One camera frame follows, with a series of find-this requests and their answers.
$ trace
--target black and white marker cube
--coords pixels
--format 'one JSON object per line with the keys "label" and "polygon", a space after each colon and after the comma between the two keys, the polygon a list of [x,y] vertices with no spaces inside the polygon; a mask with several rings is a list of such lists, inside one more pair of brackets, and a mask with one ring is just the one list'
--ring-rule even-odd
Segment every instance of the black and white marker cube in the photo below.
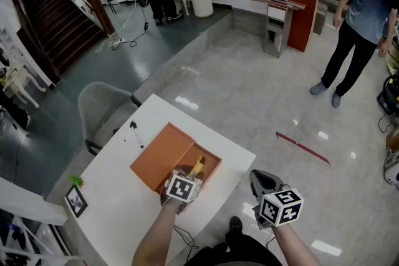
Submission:
{"label": "black and white marker cube", "polygon": [[198,196],[201,185],[202,180],[173,170],[170,182],[166,187],[166,195],[189,203]]}
{"label": "black and white marker cube", "polygon": [[304,198],[297,189],[288,189],[263,195],[259,215],[274,226],[296,221],[302,210]]}

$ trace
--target picture frame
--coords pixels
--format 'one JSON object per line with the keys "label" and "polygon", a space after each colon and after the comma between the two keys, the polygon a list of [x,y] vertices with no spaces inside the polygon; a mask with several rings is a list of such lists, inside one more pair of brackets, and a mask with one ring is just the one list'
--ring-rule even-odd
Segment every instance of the picture frame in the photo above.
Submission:
{"label": "picture frame", "polygon": [[76,218],[79,218],[88,206],[82,193],[80,193],[79,188],[75,184],[72,185],[68,193],[65,195],[65,198]]}

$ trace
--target staircase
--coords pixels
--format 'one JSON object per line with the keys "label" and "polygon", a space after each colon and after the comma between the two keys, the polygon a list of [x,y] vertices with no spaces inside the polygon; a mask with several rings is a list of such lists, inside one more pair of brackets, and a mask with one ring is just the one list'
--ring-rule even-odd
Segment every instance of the staircase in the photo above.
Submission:
{"label": "staircase", "polygon": [[106,37],[71,0],[22,0],[44,54],[62,75]]}

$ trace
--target red strap on floor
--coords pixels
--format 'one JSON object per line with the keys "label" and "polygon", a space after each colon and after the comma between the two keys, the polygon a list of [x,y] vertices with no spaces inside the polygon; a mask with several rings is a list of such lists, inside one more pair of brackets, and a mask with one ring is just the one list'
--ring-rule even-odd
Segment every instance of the red strap on floor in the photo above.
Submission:
{"label": "red strap on floor", "polygon": [[291,142],[291,143],[295,144],[296,146],[299,146],[301,149],[303,149],[303,150],[309,152],[310,154],[312,154],[312,155],[318,157],[318,158],[321,159],[322,161],[328,163],[328,165],[329,165],[330,168],[331,168],[331,164],[330,164],[329,160],[327,160],[325,157],[323,157],[323,156],[321,156],[320,154],[316,153],[315,151],[313,151],[313,150],[307,148],[306,146],[304,146],[304,145],[298,143],[297,141],[294,141],[293,139],[289,138],[288,136],[285,136],[284,134],[281,134],[281,133],[279,133],[279,132],[276,132],[276,135],[277,135],[278,138],[283,138],[283,139],[287,140],[288,142]]}

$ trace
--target green floor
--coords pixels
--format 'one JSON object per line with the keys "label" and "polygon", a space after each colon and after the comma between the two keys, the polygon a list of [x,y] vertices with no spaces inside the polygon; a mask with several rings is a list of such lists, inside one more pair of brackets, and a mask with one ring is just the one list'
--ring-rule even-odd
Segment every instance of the green floor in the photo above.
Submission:
{"label": "green floor", "polygon": [[[112,14],[109,8],[107,11],[115,29],[119,30],[134,5],[115,8],[117,14]],[[96,45],[52,91],[41,93],[28,85],[27,90],[41,107],[38,110],[32,105],[25,107],[32,121],[29,134],[21,138],[20,143],[18,132],[10,122],[0,122],[0,176],[9,181],[15,179],[17,185],[46,197],[83,147],[77,109],[80,91],[91,82],[103,81],[134,92],[185,45],[231,11],[215,9],[214,15],[207,19],[198,19],[192,12],[182,21],[160,27],[155,26],[149,7],[144,12],[150,25],[147,33],[137,40],[136,47],[124,44],[111,50],[105,46],[96,54]],[[142,9],[137,7],[119,36],[133,40],[143,32],[144,22]]]}

